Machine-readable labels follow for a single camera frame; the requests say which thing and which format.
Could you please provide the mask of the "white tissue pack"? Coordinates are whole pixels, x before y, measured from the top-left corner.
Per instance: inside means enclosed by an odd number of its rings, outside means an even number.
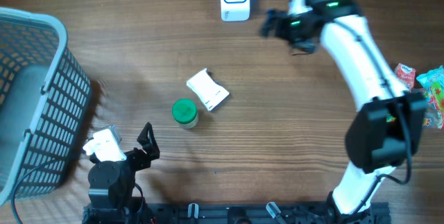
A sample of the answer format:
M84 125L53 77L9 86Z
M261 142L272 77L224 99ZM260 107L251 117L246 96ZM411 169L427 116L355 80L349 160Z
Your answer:
M208 112L214 110L230 95L228 90L212 79L207 68L189 78L186 85L199 97Z

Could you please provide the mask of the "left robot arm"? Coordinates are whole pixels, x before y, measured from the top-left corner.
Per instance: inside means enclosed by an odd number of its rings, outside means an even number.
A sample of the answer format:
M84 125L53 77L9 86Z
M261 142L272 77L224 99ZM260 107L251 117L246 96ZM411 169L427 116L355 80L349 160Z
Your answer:
M90 204L83 209L84 223L148 223L157 222L145 197L135 197L136 172L151 167L160 158L153 127L147 123L137 142L140 148L123 152L121 137L114 126L100 129L83 146L94 164L88 173Z

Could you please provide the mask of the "red small snack pack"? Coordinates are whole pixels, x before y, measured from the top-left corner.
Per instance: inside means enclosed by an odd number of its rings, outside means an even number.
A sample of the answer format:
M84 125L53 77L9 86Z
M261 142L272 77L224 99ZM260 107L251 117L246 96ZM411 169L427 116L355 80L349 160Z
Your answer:
M416 70L414 68L399 63L395 68L395 75L408 87L409 90L413 89L416 78Z

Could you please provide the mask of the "green lid plastic jar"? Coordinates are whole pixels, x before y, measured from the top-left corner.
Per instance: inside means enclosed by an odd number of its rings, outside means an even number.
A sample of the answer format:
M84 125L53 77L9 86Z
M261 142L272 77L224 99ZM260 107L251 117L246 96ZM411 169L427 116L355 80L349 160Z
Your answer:
M198 123L196 104L188 98L177 100L171 110L174 120L181 128L190 129Z

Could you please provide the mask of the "teal snack packet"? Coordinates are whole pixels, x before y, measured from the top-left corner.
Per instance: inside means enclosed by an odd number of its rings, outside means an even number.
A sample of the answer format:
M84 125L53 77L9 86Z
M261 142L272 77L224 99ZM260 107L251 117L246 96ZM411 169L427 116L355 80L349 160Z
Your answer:
M416 80L424 89L431 89L434 84L443 87L443 65L417 76Z

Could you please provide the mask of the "haribo gummy bag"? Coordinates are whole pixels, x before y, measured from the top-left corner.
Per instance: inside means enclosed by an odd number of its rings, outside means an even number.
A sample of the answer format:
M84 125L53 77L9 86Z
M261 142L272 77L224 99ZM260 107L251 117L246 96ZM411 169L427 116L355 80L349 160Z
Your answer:
M422 123L423 128L443 129L443 87L439 82L433 82L425 89L423 96L427 102L427 111Z

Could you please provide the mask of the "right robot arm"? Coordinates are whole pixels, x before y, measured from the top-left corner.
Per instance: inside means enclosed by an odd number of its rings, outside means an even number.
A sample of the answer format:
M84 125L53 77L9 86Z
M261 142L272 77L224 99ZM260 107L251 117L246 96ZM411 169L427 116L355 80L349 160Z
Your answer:
M333 58L355 102L357 115L345 135L349 163L323 203L298 203L285 216L275 203L266 210L279 223L378 223L372 197L383 181L405 166L411 179L427 103L394 74L374 42L356 0L289 0L287 11L270 10L261 35L274 34L291 49Z

